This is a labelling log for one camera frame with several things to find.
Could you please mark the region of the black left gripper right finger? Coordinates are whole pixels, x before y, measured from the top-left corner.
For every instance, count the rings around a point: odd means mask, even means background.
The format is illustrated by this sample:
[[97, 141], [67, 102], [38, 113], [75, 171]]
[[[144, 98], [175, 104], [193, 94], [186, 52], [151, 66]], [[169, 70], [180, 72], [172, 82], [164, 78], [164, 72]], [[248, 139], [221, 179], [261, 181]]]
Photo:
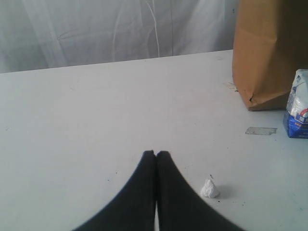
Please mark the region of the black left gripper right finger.
[[241, 231], [191, 188], [167, 151], [156, 156], [157, 210], [161, 231]]

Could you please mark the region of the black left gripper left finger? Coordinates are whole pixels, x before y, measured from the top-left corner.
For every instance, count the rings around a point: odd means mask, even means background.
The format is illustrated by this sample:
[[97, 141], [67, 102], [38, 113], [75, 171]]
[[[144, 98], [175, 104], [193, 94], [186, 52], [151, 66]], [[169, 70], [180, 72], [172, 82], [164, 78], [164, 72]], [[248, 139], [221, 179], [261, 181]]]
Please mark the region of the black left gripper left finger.
[[145, 151], [121, 191], [78, 231], [153, 231], [156, 209], [156, 156]]

